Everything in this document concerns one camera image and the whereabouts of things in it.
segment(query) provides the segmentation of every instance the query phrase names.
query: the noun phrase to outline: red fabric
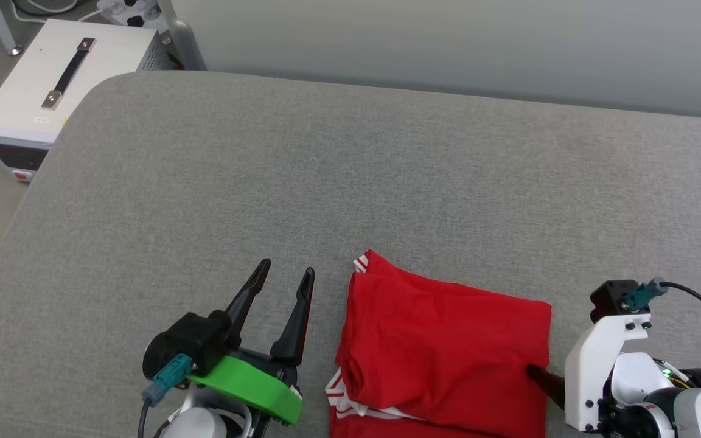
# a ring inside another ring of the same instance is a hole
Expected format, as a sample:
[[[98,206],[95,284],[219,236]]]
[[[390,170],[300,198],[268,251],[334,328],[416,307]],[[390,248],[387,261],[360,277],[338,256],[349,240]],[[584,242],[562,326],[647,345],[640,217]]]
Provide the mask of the red fabric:
[[[329,435],[333,438],[494,438],[412,419],[384,420],[358,415],[339,419],[333,406],[329,407]]]
[[[440,426],[545,437],[546,396],[525,369],[548,365],[551,306],[430,280],[366,255],[367,271],[350,281],[336,357],[350,399]],[[389,428],[414,420],[370,421]]]

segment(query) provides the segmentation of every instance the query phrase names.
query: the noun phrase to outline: gray cushion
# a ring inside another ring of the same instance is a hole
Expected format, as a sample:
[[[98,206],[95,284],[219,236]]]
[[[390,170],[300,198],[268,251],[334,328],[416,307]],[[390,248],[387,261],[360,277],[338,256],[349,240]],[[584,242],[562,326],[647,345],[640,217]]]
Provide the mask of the gray cushion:
[[[133,436],[151,338],[273,269],[243,330],[267,351],[316,272],[298,426],[323,387],[351,260],[547,300],[554,372],[603,281],[701,291],[701,119],[219,73],[123,75],[78,107],[0,251],[0,437]],[[515,318],[511,315],[511,324]],[[701,304],[648,341],[701,366]],[[150,414],[148,436],[181,399]],[[551,405],[551,436],[578,436]]]

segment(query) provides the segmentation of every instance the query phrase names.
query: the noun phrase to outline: white cable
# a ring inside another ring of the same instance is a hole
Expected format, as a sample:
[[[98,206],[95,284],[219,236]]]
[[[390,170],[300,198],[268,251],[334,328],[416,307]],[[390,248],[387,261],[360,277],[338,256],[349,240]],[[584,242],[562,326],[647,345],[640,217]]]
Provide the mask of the white cable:
[[[12,6],[12,14],[15,16],[15,19],[17,19],[19,22],[22,22],[22,23],[39,23],[39,24],[45,23],[45,20],[43,20],[43,19],[22,18],[20,15],[18,15],[18,11],[17,11],[17,9],[15,9],[15,0],[11,0],[11,1],[10,1],[10,5]]]
[[[99,9],[98,11],[93,11],[93,12],[91,12],[90,14],[88,14],[87,16],[84,16],[84,17],[82,17],[81,19],[79,19],[79,20],[77,20],[77,21],[86,21],[87,19],[91,18],[92,16],[99,15],[99,14],[101,14],[101,13],[102,13],[102,10]]]
[[[26,1],[27,1],[31,6],[37,8],[37,9],[42,9],[42,11],[50,12],[50,13],[53,13],[53,14],[61,14],[62,12],[67,12],[67,11],[69,11],[69,9],[72,9],[72,8],[74,8],[75,6],[77,6],[77,0],[72,0],[72,3],[70,3],[69,6],[65,6],[65,7],[60,8],[60,9],[50,9],[50,8],[46,8],[46,7],[44,7],[44,6],[40,5],[40,4],[37,4],[36,2],[34,2],[34,0],[26,0]]]

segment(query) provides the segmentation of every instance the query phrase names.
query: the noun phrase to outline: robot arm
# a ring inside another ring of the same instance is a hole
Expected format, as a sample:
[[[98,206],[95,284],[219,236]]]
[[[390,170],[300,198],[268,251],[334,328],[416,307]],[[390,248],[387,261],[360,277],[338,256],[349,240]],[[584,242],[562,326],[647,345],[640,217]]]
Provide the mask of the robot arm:
[[[150,342],[142,373],[153,384],[142,393],[145,405],[138,438],[148,407],[173,387],[187,389],[186,401],[156,436],[163,430],[164,438],[259,438],[270,419],[284,425],[297,422],[302,408],[297,366],[304,351],[315,272],[312,268],[304,272],[286,327],[267,355],[241,347],[240,333],[270,264],[269,259],[261,261],[226,310],[214,310],[207,317],[186,313]],[[226,414],[238,415],[242,424]]]
[[[648,304],[667,285],[674,283],[607,281],[591,294],[595,324],[567,356],[565,378],[529,366],[529,376],[564,409],[567,424],[606,437],[701,438],[701,369],[677,371],[684,381],[646,353],[621,354],[626,341],[648,338]]]

